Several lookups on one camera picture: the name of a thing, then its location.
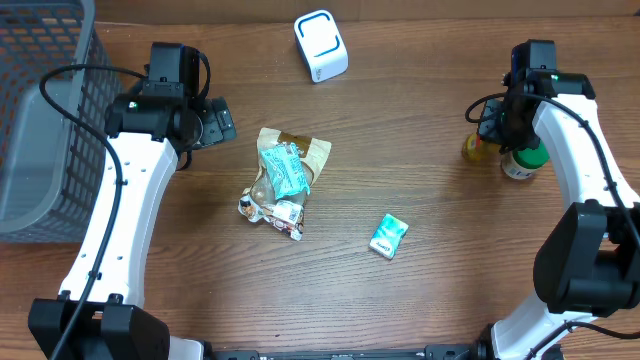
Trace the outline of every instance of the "wooden table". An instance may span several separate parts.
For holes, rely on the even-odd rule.
[[[182,42],[212,63],[238,138],[195,154],[162,202],[146,272],[146,310],[173,335],[219,349],[293,351],[470,342],[532,291],[538,248],[563,214],[553,170],[507,179],[465,162],[477,98],[502,91],[511,48],[553,39],[558,65],[591,79],[600,121],[640,190],[640,20],[571,18],[340,24],[349,70],[312,85],[291,24],[98,26],[113,63],[141,70],[152,41]],[[261,127],[331,141],[294,242],[236,210],[256,174]],[[495,204],[486,207],[489,202]],[[368,250],[390,212],[410,224],[387,261]],[[52,298],[79,245],[0,245],[0,358],[42,359],[26,319]],[[637,331],[640,311],[597,322]],[[635,359],[640,342],[587,330],[570,358]]]

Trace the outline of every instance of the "plastic bin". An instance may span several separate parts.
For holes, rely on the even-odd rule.
[[[42,75],[109,64],[90,0],[0,0],[0,241],[82,241],[102,180],[104,147],[51,108]],[[54,100],[96,129],[123,91],[116,73],[84,70],[47,83]]]

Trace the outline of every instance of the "white container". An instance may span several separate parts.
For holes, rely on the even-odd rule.
[[[338,26],[328,11],[318,10],[299,17],[293,30],[296,33],[298,50],[314,83],[325,81],[347,70],[347,49]]]

